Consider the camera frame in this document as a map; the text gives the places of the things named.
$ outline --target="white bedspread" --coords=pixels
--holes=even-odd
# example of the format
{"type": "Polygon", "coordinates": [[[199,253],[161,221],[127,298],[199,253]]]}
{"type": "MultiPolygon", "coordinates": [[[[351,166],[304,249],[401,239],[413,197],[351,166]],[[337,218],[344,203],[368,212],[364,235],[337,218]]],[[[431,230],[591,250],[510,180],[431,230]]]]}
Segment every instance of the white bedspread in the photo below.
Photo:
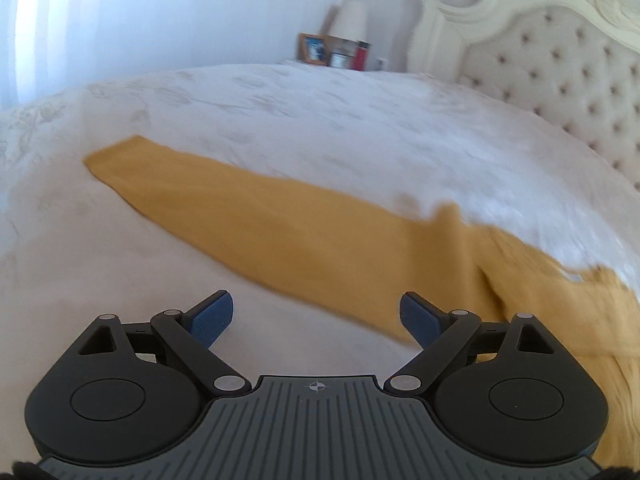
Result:
{"type": "Polygon", "coordinates": [[[288,64],[68,91],[0,115],[0,469],[36,459],[26,396],[101,313],[145,321],[226,288],[236,317],[214,348],[252,381],[383,380],[416,352],[263,290],[139,216],[82,164],[132,134],[401,213],[428,216],[456,201],[470,221],[569,266],[611,266],[640,291],[631,184],[562,130],[473,90],[288,64]]]}

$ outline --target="yellow fabric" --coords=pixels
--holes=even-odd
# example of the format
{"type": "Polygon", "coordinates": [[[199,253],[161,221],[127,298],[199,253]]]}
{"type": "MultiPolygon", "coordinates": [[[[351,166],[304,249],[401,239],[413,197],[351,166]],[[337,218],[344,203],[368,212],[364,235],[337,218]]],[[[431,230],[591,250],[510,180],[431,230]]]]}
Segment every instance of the yellow fabric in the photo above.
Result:
{"type": "Polygon", "coordinates": [[[144,216],[269,288],[407,340],[398,300],[414,290],[486,321],[535,314],[609,401],[594,458],[640,467],[640,309],[609,269],[571,280],[551,257],[456,205],[431,220],[159,146],[142,137],[89,156],[90,171],[144,216]]]}

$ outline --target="lamp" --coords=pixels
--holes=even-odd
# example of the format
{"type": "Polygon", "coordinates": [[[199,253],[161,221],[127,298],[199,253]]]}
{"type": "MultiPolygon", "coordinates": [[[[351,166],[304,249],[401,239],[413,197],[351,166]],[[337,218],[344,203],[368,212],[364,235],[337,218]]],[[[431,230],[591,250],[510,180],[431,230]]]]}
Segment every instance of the lamp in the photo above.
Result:
{"type": "Polygon", "coordinates": [[[347,41],[367,41],[367,7],[347,0],[342,4],[329,30],[329,36],[347,41]]]}

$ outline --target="tufted headboard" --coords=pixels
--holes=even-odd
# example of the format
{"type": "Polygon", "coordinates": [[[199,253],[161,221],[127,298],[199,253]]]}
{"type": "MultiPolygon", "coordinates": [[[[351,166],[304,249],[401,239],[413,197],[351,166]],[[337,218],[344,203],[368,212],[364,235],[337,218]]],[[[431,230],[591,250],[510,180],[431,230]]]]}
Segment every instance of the tufted headboard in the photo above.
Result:
{"type": "Polygon", "coordinates": [[[423,4],[410,72],[536,113],[640,190],[640,11],[626,0],[423,4]]]}

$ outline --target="wooden picture frame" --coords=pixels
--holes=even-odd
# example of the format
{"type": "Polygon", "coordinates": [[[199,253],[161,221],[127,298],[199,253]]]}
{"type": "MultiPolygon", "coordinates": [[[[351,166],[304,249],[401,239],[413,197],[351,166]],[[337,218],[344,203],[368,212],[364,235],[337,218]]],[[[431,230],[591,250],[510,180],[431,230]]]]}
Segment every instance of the wooden picture frame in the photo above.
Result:
{"type": "Polygon", "coordinates": [[[300,34],[300,59],[312,65],[326,66],[329,59],[329,49],[325,36],[316,34],[300,34]]]}

